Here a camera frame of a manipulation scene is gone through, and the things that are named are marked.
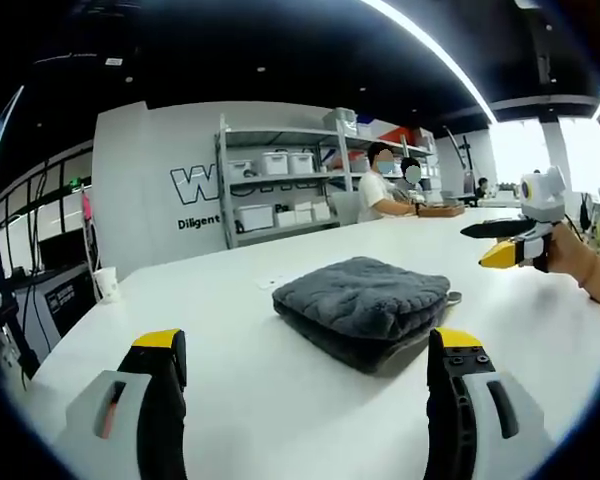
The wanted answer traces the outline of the person's right hand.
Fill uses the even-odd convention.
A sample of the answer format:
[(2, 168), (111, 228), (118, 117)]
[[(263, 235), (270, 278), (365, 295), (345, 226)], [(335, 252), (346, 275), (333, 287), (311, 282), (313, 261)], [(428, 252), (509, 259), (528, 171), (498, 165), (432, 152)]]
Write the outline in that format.
[(571, 276), (584, 288), (597, 264), (597, 255), (564, 224), (552, 230), (548, 253), (548, 270)]

